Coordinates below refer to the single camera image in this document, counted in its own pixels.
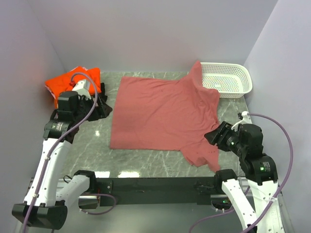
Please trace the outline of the pink red t shirt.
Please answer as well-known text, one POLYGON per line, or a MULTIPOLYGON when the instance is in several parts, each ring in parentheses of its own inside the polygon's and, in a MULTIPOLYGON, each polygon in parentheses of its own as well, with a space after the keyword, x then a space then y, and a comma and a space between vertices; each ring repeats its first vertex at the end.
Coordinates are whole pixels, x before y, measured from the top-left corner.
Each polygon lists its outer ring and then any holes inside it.
POLYGON ((220 169, 218 149, 204 135, 218 125, 220 94, 202 84, 196 62, 179 80, 122 77, 115 101, 111 149, 175 150, 193 166, 220 169))

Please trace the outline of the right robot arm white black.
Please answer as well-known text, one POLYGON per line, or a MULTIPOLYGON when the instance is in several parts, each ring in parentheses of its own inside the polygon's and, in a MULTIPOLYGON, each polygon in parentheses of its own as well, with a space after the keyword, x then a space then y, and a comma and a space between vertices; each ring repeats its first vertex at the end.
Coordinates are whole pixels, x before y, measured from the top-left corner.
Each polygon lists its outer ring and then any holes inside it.
POLYGON ((220 126, 204 135, 205 139, 222 151, 234 153, 240 162, 250 187, 254 205, 242 191, 235 172, 219 170, 214 176, 213 188, 225 193, 235 210, 245 233, 282 233, 279 203, 274 194, 278 188, 275 162, 263 153, 263 134, 254 124, 232 125, 222 122, 220 126))

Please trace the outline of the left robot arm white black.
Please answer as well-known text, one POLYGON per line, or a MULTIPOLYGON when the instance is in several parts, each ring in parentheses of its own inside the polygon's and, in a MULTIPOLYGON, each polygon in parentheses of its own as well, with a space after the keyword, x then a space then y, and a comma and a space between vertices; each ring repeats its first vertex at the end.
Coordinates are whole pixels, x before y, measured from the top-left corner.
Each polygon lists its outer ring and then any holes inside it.
POLYGON ((59 230, 69 207, 81 194, 98 195, 93 171, 79 170, 60 191, 57 186, 79 126, 84 121, 106 118, 112 112, 106 100, 105 94, 92 96, 88 91, 65 91, 58 97, 58 107, 44 127, 42 154, 32 185, 24 201, 12 209, 12 215, 22 223, 20 232, 27 232, 28 227, 59 230))

